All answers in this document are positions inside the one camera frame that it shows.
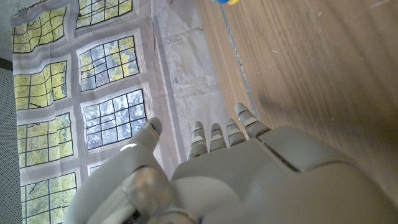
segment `blue and yellow object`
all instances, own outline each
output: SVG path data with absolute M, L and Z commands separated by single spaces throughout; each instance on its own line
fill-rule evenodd
M 218 2 L 221 4 L 226 3 L 226 4 L 230 4 L 230 5 L 236 4 L 236 3 L 238 3 L 238 1 L 239 0 L 218 0 Z

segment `window curtain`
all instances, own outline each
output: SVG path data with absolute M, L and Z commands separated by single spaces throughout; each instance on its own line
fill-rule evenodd
M 194 1 L 47 0 L 11 27 L 22 223 L 61 223 L 84 180 L 151 117 L 169 177 L 194 121 L 226 122 Z

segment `wood grain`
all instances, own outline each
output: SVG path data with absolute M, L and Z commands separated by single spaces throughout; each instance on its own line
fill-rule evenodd
M 238 121 L 234 112 L 236 102 L 243 102 L 246 105 L 250 105 L 250 102 L 242 83 L 241 73 L 229 42 L 220 9 L 217 4 L 210 1 L 197 1 L 196 3 L 198 11 L 201 12 L 202 27 L 206 27 L 204 33 L 209 51 L 211 51 L 211 59 L 217 74 L 218 84 L 222 90 L 221 94 L 228 116 Z
M 197 5 L 210 47 L 225 25 L 217 6 Z M 224 9 L 259 118 L 341 150 L 398 205 L 398 1 L 244 0 Z M 210 53 L 219 80 L 237 79 L 220 85 L 233 111 L 240 99 L 225 96 L 242 79 L 228 74 L 227 56 Z

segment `gray wall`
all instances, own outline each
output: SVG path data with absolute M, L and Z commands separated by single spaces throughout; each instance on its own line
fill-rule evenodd
M 12 71 L 0 68 L 0 223 L 21 223 L 21 191 Z

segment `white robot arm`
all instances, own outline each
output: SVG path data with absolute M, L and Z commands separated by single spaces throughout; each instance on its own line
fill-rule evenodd
M 291 127 L 274 130 L 241 103 L 249 140 L 228 120 L 208 153 L 201 122 L 188 161 L 168 180 L 152 153 L 162 125 L 149 119 L 89 176 L 64 223 L 397 223 L 380 188 L 336 149 Z

